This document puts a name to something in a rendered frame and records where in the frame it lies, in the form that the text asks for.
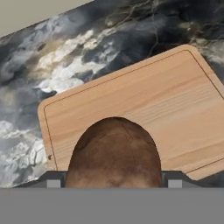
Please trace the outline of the brown potato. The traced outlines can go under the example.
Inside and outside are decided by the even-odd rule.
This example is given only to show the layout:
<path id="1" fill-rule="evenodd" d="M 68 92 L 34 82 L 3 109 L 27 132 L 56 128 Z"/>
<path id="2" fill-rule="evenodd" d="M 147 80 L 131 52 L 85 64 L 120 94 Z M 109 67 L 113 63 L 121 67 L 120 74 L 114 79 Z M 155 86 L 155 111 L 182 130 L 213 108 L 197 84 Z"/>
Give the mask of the brown potato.
<path id="1" fill-rule="evenodd" d="M 90 126 L 74 147 L 65 187 L 151 188 L 162 185 L 161 160 L 140 125 L 110 117 Z"/>

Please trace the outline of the wooden cutting board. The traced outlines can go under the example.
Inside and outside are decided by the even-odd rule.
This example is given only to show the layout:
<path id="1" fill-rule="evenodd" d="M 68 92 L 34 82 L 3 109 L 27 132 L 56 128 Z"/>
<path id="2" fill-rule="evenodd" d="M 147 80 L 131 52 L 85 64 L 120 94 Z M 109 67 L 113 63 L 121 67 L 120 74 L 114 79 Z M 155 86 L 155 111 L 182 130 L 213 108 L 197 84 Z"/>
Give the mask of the wooden cutting board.
<path id="1" fill-rule="evenodd" d="M 148 130 L 165 171 L 191 179 L 224 171 L 224 84 L 193 46 L 178 46 L 43 100 L 38 119 L 48 168 L 66 170 L 81 134 L 111 116 Z"/>

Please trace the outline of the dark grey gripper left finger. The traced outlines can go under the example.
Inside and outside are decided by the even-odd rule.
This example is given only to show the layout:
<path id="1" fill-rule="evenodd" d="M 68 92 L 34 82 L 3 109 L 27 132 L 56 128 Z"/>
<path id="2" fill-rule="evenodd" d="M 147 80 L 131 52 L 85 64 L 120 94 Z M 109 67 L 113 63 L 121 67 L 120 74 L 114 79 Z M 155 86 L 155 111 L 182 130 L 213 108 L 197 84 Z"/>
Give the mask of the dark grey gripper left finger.
<path id="1" fill-rule="evenodd" d="M 65 171 L 47 171 L 40 178 L 18 185 L 17 188 L 63 188 L 66 175 Z"/>

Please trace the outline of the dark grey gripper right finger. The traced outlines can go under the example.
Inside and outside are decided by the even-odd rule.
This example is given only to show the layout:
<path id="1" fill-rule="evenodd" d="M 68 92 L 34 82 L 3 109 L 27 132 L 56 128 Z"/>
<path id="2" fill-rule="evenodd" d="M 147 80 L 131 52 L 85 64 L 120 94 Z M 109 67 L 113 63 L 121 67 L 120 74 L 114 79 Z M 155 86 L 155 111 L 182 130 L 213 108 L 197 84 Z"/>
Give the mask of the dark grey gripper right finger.
<path id="1" fill-rule="evenodd" d="M 190 179 L 182 171 L 162 171 L 162 186 L 167 188 L 203 187 L 201 183 Z"/>

